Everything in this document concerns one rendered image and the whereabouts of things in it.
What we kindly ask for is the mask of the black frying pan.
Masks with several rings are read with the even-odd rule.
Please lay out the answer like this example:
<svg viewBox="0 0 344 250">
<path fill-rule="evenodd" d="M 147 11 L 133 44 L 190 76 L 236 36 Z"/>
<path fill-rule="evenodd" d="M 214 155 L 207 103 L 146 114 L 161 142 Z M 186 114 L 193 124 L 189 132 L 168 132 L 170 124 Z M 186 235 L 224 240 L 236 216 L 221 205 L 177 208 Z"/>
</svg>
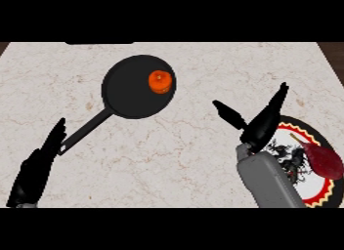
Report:
<svg viewBox="0 0 344 250">
<path fill-rule="evenodd" d="M 152 92 L 147 79 L 156 71 L 173 75 L 173 88 L 167 94 Z M 122 59 L 109 69 L 102 83 L 103 111 L 62 144 L 63 155 L 112 115 L 127 119 L 153 116 L 171 103 L 177 91 L 177 76 L 170 63 L 152 55 Z"/>
</svg>

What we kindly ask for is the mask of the black-rimmed patterned plate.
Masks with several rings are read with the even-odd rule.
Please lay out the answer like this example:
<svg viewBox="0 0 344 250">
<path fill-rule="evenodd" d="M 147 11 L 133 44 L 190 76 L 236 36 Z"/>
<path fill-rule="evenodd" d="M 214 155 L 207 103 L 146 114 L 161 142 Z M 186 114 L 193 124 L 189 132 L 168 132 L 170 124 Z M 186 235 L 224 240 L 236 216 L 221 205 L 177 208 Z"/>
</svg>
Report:
<svg viewBox="0 0 344 250">
<path fill-rule="evenodd" d="M 344 199 L 344 167 L 319 130 L 303 120 L 282 115 L 263 151 L 275 156 L 306 206 L 338 208 Z"/>
</svg>

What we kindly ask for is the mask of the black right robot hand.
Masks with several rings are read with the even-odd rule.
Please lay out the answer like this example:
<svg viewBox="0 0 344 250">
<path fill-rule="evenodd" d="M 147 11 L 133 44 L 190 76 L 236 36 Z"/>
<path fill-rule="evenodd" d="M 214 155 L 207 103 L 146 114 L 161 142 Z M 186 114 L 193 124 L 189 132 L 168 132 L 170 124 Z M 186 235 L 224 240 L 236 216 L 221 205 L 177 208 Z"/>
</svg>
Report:
<svg viewBox="0 0 344 250">
<path fill-rule="evenodd" d="M 251 122 L 245 121 L 242 114 L 221 101 L 214 101 L 219 116 L 238 129 L 244 130 L 241 142 L 248 144 L 253 153 L 258 153 L 266 147 L 278 130 L 281 122 L 281 109 L 287 99 L 290 86 L 281 84 L 279 91 L 273 95 L 267 106 Z"/>
</svg>

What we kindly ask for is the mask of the dark red squash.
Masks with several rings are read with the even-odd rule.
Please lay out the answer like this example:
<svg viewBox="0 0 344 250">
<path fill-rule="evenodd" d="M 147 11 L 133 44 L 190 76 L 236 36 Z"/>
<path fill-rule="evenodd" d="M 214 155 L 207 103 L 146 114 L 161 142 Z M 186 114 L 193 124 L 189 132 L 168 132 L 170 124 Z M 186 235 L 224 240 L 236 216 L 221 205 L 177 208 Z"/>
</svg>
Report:
<svg viewBox="0 0 344 250">
<path fill-rule="evenodd" d="M 324 146 L 303 142 L 295 135 L 291 137 L 304 148 L 316 174 L 330 180 L 340 180 L 344 177 L 344 163 L 338 153 Z"/>
</svg>

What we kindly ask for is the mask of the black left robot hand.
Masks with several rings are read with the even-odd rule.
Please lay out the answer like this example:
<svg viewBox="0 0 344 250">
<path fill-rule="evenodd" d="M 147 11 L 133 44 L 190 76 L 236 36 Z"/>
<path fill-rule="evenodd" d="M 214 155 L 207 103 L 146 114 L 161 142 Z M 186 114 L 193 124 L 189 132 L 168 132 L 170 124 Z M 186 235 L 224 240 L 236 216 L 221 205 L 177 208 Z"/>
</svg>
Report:
<svg viewBox="0 0 344 250">
<path fill-rule="evenodd" d="M 66 139 L 66 119 L 56 124 L 45 143 L 22 164 L 20 173 L 14 181 L 7 206 L 20 208 L 35 207 L 42 197 L 50 178 L 51 166 Z"/>
</svg>

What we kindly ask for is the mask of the orange round fruit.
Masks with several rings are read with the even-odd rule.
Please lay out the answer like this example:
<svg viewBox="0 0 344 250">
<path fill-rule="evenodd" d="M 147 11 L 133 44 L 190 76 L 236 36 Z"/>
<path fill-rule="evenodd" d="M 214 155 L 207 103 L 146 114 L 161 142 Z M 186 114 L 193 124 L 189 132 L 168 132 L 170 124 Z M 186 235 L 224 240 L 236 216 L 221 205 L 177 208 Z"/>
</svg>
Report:
<svg viewBox="0 0 344 250">
<path fill-rule="evenodd" d="M 156 70 L 147 79 L 149 87 L 153 93 L 167 94 L 173 88 L 173 75 L 168 71 Z"/>
</svg>

